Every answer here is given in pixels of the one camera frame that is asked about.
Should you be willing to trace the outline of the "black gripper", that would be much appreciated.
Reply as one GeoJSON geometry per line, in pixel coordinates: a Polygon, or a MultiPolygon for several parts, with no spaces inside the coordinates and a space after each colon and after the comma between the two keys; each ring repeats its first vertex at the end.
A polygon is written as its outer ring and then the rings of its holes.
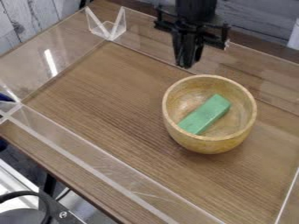
{"type": "Polygon", "coordinates": [[[175,0],[175,5],[155,6],[155,28],[172,34],[175,63],[188,68],[202,59],[204,45],[224,50],[230,42],[230,24],[216,15],[218,0],[175,0]],[[184,58],[184,44],[188,60],[184,58]]]}

